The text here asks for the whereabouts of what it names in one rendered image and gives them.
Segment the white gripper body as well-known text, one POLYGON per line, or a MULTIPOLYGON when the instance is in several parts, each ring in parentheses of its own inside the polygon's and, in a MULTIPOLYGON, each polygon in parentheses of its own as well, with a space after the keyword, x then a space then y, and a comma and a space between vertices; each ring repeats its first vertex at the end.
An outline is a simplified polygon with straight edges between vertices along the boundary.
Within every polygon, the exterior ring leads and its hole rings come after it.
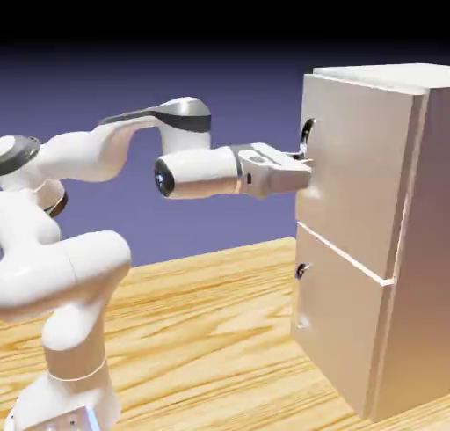
POLYGON ((258 151, 265 158, 262 181, 265 195, 296 192, 308 186, 312 167, 311 160, 306 157, 305 145, 296 152, 286 152, 260 143, 258 151))

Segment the tall pale cabinet door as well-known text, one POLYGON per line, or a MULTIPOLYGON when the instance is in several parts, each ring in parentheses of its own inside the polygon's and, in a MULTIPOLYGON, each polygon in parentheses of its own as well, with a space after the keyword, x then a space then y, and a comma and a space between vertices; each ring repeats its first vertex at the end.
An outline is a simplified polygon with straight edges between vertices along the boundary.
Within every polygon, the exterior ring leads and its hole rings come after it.
POLYGON ((382 279, 393 275, 407 178, 428 89, 305 76, 301 118, 314 120, 309 187, 296 218, 382 279))

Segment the short pale cabinet door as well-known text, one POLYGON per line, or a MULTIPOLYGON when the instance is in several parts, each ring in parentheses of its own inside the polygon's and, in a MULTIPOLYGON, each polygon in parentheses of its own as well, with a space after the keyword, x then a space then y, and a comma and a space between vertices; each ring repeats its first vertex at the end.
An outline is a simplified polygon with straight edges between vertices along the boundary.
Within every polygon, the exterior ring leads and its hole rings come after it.
POLYGON ((393 282, 298 223, 295 268, 302 262, 312 267, 294 281, 292 335, 353 411, 367 418, 393 282))

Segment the pale wooden cabinet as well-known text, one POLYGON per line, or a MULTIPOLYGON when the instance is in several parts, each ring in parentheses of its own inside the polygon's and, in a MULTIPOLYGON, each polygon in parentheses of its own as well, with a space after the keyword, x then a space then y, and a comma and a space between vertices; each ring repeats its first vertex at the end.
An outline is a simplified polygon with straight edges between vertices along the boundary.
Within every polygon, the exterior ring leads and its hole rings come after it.
POLYGON ((381 358, 369 417, 450 393, 450 67, 406 63, 312 73, 428 89, 407 178, 381 358))

